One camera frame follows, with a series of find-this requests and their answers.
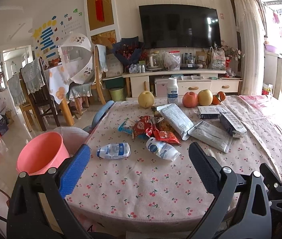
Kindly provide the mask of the crushed white bottle blue cap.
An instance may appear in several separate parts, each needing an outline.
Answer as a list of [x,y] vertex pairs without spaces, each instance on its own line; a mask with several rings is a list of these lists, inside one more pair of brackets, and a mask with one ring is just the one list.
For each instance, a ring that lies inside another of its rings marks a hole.
[[149,138],[146,142],[146,148],[157,157],[171,162],[180,156],[180,153],[172,145],[158,141],[154,137]]

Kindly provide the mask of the white milk carton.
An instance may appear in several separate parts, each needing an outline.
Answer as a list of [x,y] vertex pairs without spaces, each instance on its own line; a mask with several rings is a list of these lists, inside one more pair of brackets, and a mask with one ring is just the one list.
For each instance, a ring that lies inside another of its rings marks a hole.
[[218,106],[216,109],[219,112],[219,121],[230,136],[243,138],[246,135],[247,129],[230,110]]

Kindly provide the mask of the grey foil package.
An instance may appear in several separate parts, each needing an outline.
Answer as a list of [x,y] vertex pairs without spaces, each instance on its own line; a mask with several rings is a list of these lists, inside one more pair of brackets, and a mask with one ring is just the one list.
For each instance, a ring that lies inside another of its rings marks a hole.
[[190,137],[188,131],[194,127],[194,123],[176,104],[158,106],[157,111],[174,128],[183,141]]

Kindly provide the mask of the blue snack wrapper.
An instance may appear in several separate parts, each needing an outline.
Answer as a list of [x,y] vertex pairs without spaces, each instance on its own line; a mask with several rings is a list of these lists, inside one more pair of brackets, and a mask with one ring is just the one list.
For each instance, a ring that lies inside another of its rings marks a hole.
[[118,127],[119,132],[124,132],[126,134],[129,134],[130,136],[134,137],[134,126],[137,122],[134,120],[131,120],[129,118],[126,118],[121,125]]

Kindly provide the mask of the red snack wrapper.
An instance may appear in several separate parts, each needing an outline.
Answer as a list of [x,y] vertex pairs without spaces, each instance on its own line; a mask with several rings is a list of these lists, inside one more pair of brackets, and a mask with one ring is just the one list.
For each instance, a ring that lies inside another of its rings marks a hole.
[[180,145],[174,134],[174,128],[163,118],[141,116],[132,129],[133,138],[155,138],[157,141]]

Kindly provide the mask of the pink plastic trash bucket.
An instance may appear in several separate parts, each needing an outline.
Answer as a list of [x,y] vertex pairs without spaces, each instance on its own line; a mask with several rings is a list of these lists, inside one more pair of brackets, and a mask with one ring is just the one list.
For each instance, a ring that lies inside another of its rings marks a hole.
[[58,168],[70,154],[57,132],[47,132],[32,139],[19,154],[16,162],[18,173],[44,174],[51,167]]

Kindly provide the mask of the dark blue white carton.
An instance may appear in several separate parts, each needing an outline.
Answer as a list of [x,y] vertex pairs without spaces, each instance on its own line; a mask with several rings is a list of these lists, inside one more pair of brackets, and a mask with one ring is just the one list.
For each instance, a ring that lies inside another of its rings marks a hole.
[[216,106],[198,106],[198,117],[202,120],[205,119],[218,119],[220,112]]

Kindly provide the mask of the cherry print tablecloth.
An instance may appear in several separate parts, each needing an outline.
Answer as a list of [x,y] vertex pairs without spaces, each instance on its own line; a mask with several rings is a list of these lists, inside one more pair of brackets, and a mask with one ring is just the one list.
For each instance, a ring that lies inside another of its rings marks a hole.
[[[117,221],[128,227],[159,223],[179,227],[205,214],[213,197],[205,191],[189,159],[193,138],[181,142],[177,147],[180,156],[171,162],[148,151],[145,140],[118,131],[126,118],[136,120],[150,113],[150,109],[142,109],[135,101],[112,106],[87,140],[91,159],[73,192],[66,197],[73,210],[100,223]],[[97,157],[99,147],[123,142],[130,146],[129,157]],[[222,166],[229,166],[222,160],[230,150],[222,153],[206,144],[202,144],[202,149]]]

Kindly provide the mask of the orange tangerine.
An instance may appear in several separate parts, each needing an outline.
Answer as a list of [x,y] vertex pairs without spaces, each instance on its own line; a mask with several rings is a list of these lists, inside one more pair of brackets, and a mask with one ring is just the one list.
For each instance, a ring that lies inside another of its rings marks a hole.
[[226,99],[226,94],[223,91],[219,91],[217,93],[217,97],[219,98],[220,101],[224,101]]
[[212,105],[219,105],[221,102],[222,102],[222,101],[221,101],[221,99],[220,99],[219,96],[217,96],[217,95],[214,95],[214,96],[213,96]]

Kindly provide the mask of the yellow pear right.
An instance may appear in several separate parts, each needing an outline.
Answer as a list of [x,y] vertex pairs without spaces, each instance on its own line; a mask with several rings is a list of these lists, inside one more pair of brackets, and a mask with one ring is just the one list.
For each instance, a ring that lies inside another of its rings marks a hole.
[[212,104],[213,94],[210,90],[201,90],[198,93],[198,103],[200,106],[209,106]]

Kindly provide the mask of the red apple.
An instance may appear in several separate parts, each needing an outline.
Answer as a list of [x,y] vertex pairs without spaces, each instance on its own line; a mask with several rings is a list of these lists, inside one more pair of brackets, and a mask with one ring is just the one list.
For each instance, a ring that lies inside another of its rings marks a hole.
[[195,92],[186,92],[182,98],[182,104],[187,108],[194,108],[198,106],[198,94]]

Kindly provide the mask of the green waste bin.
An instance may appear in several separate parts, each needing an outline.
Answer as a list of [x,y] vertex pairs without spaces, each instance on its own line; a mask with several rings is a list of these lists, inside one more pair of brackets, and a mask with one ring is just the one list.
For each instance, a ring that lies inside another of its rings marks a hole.
[[124,101],[126,99],[124,88],[110,88],[109,89],[111,98],[113,101]]

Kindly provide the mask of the white upright bottle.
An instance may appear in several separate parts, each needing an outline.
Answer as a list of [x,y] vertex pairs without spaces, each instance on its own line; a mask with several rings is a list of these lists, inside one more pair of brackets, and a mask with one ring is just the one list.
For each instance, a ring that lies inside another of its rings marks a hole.
[[176,78],[169,78],[167,83],[167,103],[177,103],[178,102],[178,84]]

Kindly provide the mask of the cream tv cabinet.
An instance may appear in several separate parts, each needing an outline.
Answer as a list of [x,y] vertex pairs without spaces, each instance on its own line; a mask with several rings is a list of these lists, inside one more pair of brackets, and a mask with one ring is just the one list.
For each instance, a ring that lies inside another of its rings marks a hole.
[[219,91],[239,94],[243,81],[238,77],[225,77],[225,71],[209,69],[125,73],[123,78],[127,83],[127,98],[137,99],[143,91],[150,91],[155,97],[164,98],[168,79],[172,77],[177,80],[180,97],[186,92],[198,93],[205,89],[213,94]]

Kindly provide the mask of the clear plastic bag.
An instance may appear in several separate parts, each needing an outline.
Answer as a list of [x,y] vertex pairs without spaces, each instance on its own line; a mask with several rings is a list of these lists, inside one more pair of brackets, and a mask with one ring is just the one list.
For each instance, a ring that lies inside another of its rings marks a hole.
[[181,65],[180,51],[163,51],[162,60],[164,68],[168,71],[179,71]]

